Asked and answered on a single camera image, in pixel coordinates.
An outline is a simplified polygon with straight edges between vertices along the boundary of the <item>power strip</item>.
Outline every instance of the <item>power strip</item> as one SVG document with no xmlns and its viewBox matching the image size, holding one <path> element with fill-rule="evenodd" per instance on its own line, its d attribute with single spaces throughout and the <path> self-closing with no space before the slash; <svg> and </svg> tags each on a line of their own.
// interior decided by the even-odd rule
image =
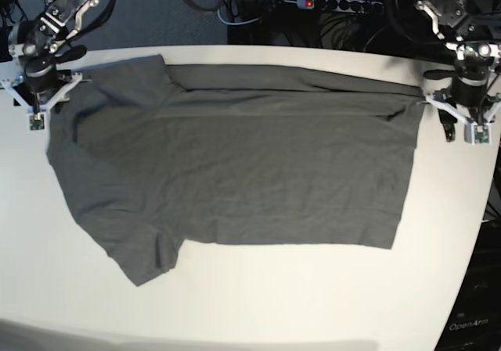
<svg viewBox="0 0 501 351">
<path fill-rule="evenodd" d="M 303 10 L 322 10 L 324 12 L 355 13 L 355 14 L 384 14 L 382 2 L 369 0 L 283 0 L 294 3 Z"/>
</svg>

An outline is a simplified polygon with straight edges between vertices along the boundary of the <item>white table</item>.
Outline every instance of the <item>white table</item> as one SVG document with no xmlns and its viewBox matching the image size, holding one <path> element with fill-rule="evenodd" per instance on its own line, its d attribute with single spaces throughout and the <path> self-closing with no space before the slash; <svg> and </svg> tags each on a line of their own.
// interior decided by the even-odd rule
<svg viewBox="0 0 501 351">
<path fill-rule="evenodd" d="M 158 53 L 171 64 L 269 63 L 421 85 L 422 65 L 412 60 L 298 48 L 119 49 L 91 52 L 76 66 Z M 497 152 L 496 143 L 466 145 L 460 126 L 458 140 L 446 143 L 428 107 L 391 250 L 189 241 L 174 270 L 137 288 L 74 223 L 45 157 L 48 134 L 28 134 L 5 92 L 0 121 L 0 319 L 142 342 L 141 350 L 155 342 L 190 350 L 431 351 L 470 260 Z"/>
</svg>

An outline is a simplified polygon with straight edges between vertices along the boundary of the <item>gray t-shirt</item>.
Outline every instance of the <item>gray t-shirt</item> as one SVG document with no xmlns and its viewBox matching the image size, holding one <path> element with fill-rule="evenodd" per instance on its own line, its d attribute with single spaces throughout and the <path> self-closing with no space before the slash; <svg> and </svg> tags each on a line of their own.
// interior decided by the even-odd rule
<svg viewBox="0 0 501 351">
<path fill-rule="evenodd" d="M 135 284 L 173 268 L 185 239 L 391 248 L 419 89 L 160 56 L 85 75 L 47 154 L 75 221 Z"/>
</svg>

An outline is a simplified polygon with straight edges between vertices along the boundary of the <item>t-shirt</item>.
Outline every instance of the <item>t-shirt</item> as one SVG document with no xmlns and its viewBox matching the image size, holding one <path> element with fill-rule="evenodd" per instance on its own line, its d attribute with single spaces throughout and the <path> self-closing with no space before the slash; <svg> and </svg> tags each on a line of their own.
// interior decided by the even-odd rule
<svg viewBox="0 0 501 351">
<path fill-rule="evenodd" d="M 47 154 L 76 223 L 134 284 L 173 268 L 186 239 L 391 248 L 418 88 L 161 56 L 84 74 Z"/>
</svg>

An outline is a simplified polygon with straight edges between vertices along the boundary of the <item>gray carpet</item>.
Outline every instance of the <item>gray carpet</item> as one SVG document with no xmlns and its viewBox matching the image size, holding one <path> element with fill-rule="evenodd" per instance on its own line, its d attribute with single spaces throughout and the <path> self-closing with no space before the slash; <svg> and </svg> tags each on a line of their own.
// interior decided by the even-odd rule
<svg viewBox="0 0 501 351">
<path fill-rule="evenodd" d="M 196 1 L 213 5 L 217 0 Z M 42 0 L 20 0 L 20 4 L 30 19 L 43 10 Z M 180 0 L 117 0 L 108 23 L 81 42 L 89 49 L 225 44 L 226 27 L 216 16 L 199 16 Z"/>
</svg>

